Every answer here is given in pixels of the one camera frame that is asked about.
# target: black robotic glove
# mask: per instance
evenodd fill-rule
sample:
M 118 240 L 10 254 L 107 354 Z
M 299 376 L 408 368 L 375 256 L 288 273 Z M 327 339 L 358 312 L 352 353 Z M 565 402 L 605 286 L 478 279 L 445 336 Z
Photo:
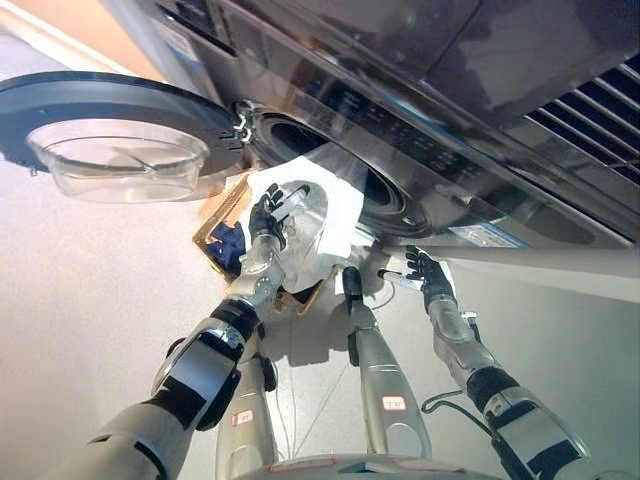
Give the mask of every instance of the black robotic glove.
M 286 246 L 284 235 L 282 234 L 282 222 L 276 220 L 272 213 L 282 206 L 284 193 L 277 183 L 272 184 L 260 200 L 251 209 L 249 218 L 249 232 L 253 243 L 260 235 L 273 235 L 280 240 L 280 250 Z
M 428 308 L 431 300 L 439 295 L 448 295 L 454 300 L 453 288 L 447 280 L 439 262 L 433 260 L 424 251 L 415 246 L 407 247 L 407 266 L 413 270 L 407 278 L 410 280 L 422 280 L 422 293 L 424 305 Z

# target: air vent grille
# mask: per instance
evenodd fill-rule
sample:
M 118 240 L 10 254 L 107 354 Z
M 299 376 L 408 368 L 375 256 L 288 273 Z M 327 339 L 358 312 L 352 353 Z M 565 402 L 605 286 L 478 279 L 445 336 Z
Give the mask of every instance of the air vent grille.
M 640 55 L 527 118 L 640 187 Z

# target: blue cloth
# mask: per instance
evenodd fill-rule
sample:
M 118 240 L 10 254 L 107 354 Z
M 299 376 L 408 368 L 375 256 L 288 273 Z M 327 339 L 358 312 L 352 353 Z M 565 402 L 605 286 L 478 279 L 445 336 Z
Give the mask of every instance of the blue cloth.
M 239 276 L 242 268 L 240 257 L 247 252 L 240 223 L 236 222 L 233 227 L 220 223 L 213 229 L 211 236 L 218 241 L 207 244 L 209 255 L 224 271 L 234 277 Z

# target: white cloth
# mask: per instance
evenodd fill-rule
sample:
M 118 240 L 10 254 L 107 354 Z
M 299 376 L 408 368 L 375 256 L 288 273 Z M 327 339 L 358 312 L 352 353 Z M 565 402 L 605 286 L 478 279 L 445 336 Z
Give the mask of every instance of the white cloth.
M 321 187 L 326 195 L 327 206 L 324 227 L 319 232 L 320 237 L 316 239 L 313 248 L 305 250 L 303 258 L 284 258 L 292 252 L 288 252 L 288 248 L 283 252 L 283 263 L 287 269 L 287 278 L 283 286 L 291 293 L 309 288 L 326 278 L 335 264 L 342 263 L 349 257 L 351 239 L 364 202 L 362 192 L 309 161 L 305 156 L 300 156 L 286 164 L 252 173 L 248 178 L 252 192 L 251 205 L 260 199 L 271 184 L 284 185 L 297 181 Z M 292 213 L 294 225 L 295 218 L 304 214 L 304 210 Z M 247 209 L 239 219 L 248 241 L 251 238 L 248 228 L 249 215 L 250 209 Z M 310 243 L 313 239 L 304 240 Z

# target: white laundry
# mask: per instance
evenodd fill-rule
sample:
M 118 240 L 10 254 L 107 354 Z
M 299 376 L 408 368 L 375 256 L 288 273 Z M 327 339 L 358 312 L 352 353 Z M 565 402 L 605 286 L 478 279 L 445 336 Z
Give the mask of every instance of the white laundry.
M 304 182 L 312 188 L 307 197 L 308 211 L 296 209 L 291 215 L 293 220 L 290 219 L 288 222 L 293 223 L 296 235 L 291 237 L 287 248 L 296 250 L 296 254 L 289 253 L 283 256 L 287 270 L 287 279 L 283 286 L 291 293 L 313 286 L 329 276 L 334 265 L 343 264 L 346 261 L 351 253 L 351 240 L 364 202 L 361 189 L 353 187 L 347 181 L 308 159 L 312 157 L 316 160 L 318 155 L 332 157 L 324 163 L 329 168 L 338 163 L 344 164 L 340 162 L 340 158 L 336 159 L 336 156 L 342 156 L 346 162 L 353 162 L 352 156 L 346 152 L 337 151 L 335 146 L 329 144 L 310 152 L 308 156 L 303 155 L 286 164 L 253 173 L 248 178 L 252 192 L 251 204 L 258 201 L 273 183 L 282 187 Z M 355 175 L 360 177 L 360 180 L 356 180 L 356 185 L 358 182 L 364 185 L 366 172 L 367 169 L 364 166 L 355 167 Z M 319 205 L 323 202 L 323 198 L 326 198 L 326 207 Z M 324 217 L 317 221 L 316 228 L 310 226 L 312 221 L 310 218 L 305 218 L 305 215 L 310 214 L 316 218 L 320 215 Z M 247 210 L 239 219 L 247 241 L 250 241 L 249 215 L 250 211 Z

